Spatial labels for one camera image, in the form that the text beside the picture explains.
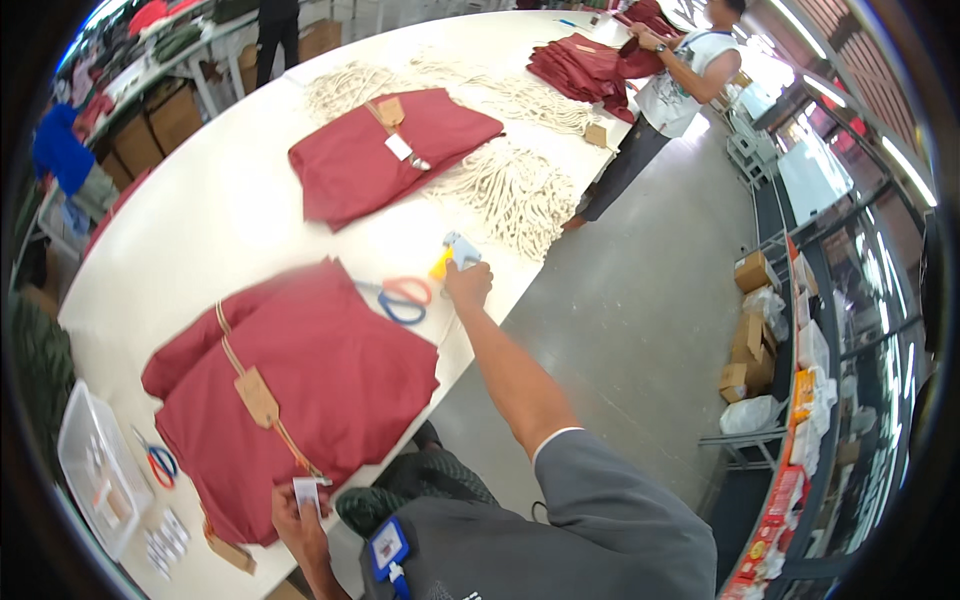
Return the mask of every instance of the gray shirt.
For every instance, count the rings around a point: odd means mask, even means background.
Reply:
[[[396,512],[414,600],[713,598],[713,534],[673,493],[582,429],[534,459],[550,524],[486,504],[419,498]],[[361,558],[371,599],[389,581]]]

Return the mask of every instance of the tagging gun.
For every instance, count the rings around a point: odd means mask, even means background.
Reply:
[[[463,269],[467,261],[480,262],[481,254],[463,235],[456,231],[451,231],[444,237],[444,246],[446,250],[440,257],[437,264],[430,269],[430,277],[443,281],[446,277],[446,260],[452,258],[456,263],[457,269]]]

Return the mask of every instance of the scissors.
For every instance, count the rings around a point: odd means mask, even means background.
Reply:
[[[401,325],[415,325],[423,321],[426,318],[426,305],[433,299],[429,284],[416,277],[393,277],[384,279],[383,283],[380,284],[355,279],[354,283],[377,292],[376,299],[383,307],[383,311],[387,313],[387,317],[394,323]],[[412,292],[413,288],[419,290],[420,294],[414,294]],[[394,312],[395,309],[400,307],[415,309],[417,314],[410,318],[400,317]]]
[[[177,461],[174,460],[173,455],[170,454],[166,448],[147,444],[147,441],[133,425],[130,426],[130,429],[133,430],[136,440],[140,442],[143,449],[147,451],[147,463],[150,464],[150,470],[154,472],[156,482],[160,484],[161,487],[172,490],[174,487],[174,477],[180,472],[180,470],[177,469]]]

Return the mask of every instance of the kraft paper tag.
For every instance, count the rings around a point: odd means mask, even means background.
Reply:
[[[228,563],[237,567],[241,571],[246,571],[253,575],[256,571],[256,561],[249,552],[232,543],[221,540],[216,536],[210,536],[206,539],[206,544],[210,546],[214,554],[224,559]]]
[[[403,106],[399,98],[390,98],[376,105],[377,112],[380,113],[380,119],[387,127],[396,127],[403,122]]]
[[[594,146],[599,146],[601,148],[607,147],[607,130],[599,125],[592,123],[587,125],[587,130],[584,132],[584,137]]]
[[[267,382],[260,376],[260,372],[253,367],[233,381],[240,399],[250,411],[250,416],[257,425],[270,429],[274,421],[280,418],[280,407],[276,398],[270,393]]]
[[[413,149],[410,146],[407,146],[407,143],[403,141],[403,138],[394,133],[387,138],[387,141],[383,142],[387,145],[387,148],[390,149],[390,152],[394,153],[400,160],[406,160],[407,157],[414,153]]]

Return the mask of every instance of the gray sleeve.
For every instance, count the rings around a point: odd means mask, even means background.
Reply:
[[[675,583],[693,596],[715,593],[710,527],[593,434],[578,429],[550,440],[537,455],[534,473],[551,524],[676,574]]]

